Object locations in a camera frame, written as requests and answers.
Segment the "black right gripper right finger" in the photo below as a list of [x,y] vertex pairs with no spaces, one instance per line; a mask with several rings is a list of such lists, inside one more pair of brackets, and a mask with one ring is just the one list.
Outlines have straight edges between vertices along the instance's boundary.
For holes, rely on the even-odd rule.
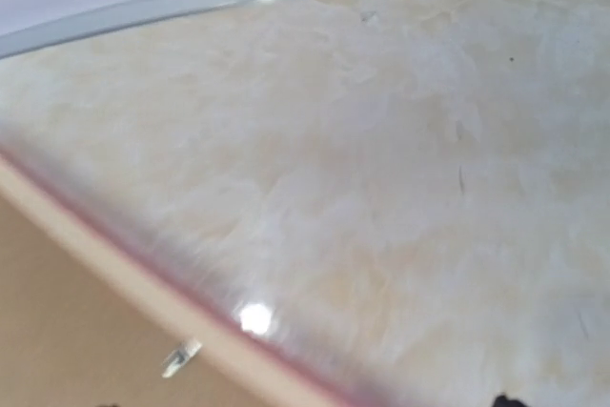
[[501,394],[494,399],[493,407],[524,407],[524,403],[517,398]]

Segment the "pink wooden picture frame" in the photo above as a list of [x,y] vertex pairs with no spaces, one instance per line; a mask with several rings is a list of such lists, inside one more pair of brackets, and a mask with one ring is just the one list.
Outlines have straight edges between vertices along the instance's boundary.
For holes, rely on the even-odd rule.
[[229,317],[148,263],[135,243],[78,207],[21,158],[1,150],[1,193],[72,257],[167,331],[202,343],[222,374],[274,406],[369,406],[270,344],[242,332]]

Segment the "brown backing board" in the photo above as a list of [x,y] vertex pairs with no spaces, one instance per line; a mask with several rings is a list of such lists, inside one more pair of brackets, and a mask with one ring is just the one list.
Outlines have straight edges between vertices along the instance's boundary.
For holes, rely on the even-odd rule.
[[261,405],[202,361],[162,378],[176,342],[1,203],[2,405]]

